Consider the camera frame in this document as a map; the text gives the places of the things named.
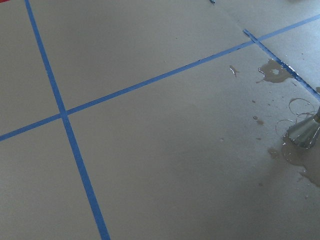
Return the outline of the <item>steel jigger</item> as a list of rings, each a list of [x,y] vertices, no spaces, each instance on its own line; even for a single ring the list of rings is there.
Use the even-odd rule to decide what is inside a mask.
[[[288,138],[298,147],[313,147],[320,135],[320,109],[311,117],[292,125],[287,130]]]

